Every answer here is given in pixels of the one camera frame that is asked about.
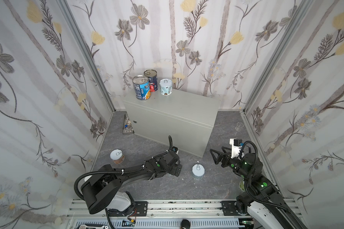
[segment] can label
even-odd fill
[[[147,100],[150,97],[149,82],[146,82],[144,84],[134,83],[134,89],[136,93],[136,98],[140,100]]]
[[[158,82],[157,82],[157,76],[148,76],[149,84],[150,84],[150,91],[155,92],[158,90]]]
[[[169,95],[172,93],[172,81],[163,79],[160,81],[161,94]]]

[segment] wall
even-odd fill
[[[111,117],[55,1],[0,1],[0,228],[65,228]]]
[[[300,1],[67,0],[117,109],[156,69],[174,88],[243,108]]]
[[[309,228],[344,228],[344,1],[314,1],[247,115]]]

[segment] metal cabinet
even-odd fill
[[[136,135],[164,145],[169,145],[171,135],[179,150],[202,158],[220,101],[181,90],[167,96],[158,90],[141,101],[132,90],[124,105]]]

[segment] table surface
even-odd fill
[[[134,134],[123,135],[121,128],[125,113],[125,111],[115,112],[96,159],[94,170],[98,170],[105,164],[111,164],[115,168],[136,166],[167,149],[165,145]],[[215,165],[209,150],[210,148],[220,150],[222,146],[230,147],[230,138],[250,140],[245,127],[239,132],[235,130],[237,122],[243,122],[238,111],[219,111],[203,158],[179,152],[183,165],[180,176],[166,174],[151,181],[139,181],[123,186],[119,191],[129,191],[135,200],[235,199],[242,193],[239,189],[242,178],[235,175],[228,167],[222,168],[220,164]],[[119,165],[114,164],[110,159],[110,153],[114,149],[122,150],[125,156],[124,162]],[[193,179],[191,175],[195,164],[201,164],[205,168],[205,174],[200,180]]]
[[[135,91],[131,90],[125,96],[124,103],[210,128],[214,126],[220,105],[220,101],[216,98],[182,90],[172,90],[172,94],[162,95],[159,89],[152,92],[147,100],[137,99]]]

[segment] black cable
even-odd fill
[[[246,191],[248,197],[250,197],[253,201],[256,201],[258,203],[274,206],[274,207],[277,207],[279,209],[282,209],[284,211],[287,211],[287,212],[291,213],[291,211],[288,208],[286,208],[286,207],[280,206],[279,204],[274,204],[274,203],[271,203],[271,202],[259,200],[259,199],[255,198],[253,195],[251,195],[251,193],[249,193],[249,191],[248,191],[248,184],[251,184],[252,172],[253,172],[253,170],[256,167],[257,160],[259,158],[259,154],[258,154],[256,145],[252,141],[245,141],[245,143],[243,143],[243,145],[242,145],[241,151],[243,150],[243,148],[248,143],[251,144],[253,149],[255,150],[255,160],[253,161],[253,165],[251,166],[251,169],[248,171],[248,173],[247,173],[247,175],[246,175],[246,177],[244,179],[244,181],[245,181],[244,187],[245,187],[245,191]]]
[[[108,216],[107,208],[105,208],[105,216],[107,217],[108,224],[110,225],[111,229],[115,229],[111,223],[110,217]]]
[[[84,200],[84,196],[80,193],[79,189],[78,189],[78,183],[79,181],[81,181],[84,177],[90,176],[90,175],[95,175],[95,174],[101,174],[101,173],[105,173],[105,174],[126,174],[126,173],[134,173],[134,172],[139,172],[142,171],[144,169],[144,166],[142,166],[142,168],[138,169],[138,170],[133,170],[133,171],[110,171],[110,170],[99,170],[99,171],[93,171],[93,172],[88,172],[88,173],[84,173],[83,175],[81,175],[80,177],[78,177],[76,179],[76,181],[74,182],[74,191],[75,194],[77,194],[77,196]]]
[[[170,148],[167,150],[167,152],[158,154],[158,155],[156,155],[154,157],[151,157],[151,158],[158,158],[160,156],[166,155],[168,152],[170,152],[172,150],[173,144],[172,144],[172,137],[171,137],[171,135],[168,136],[168,140],[170,141]]]

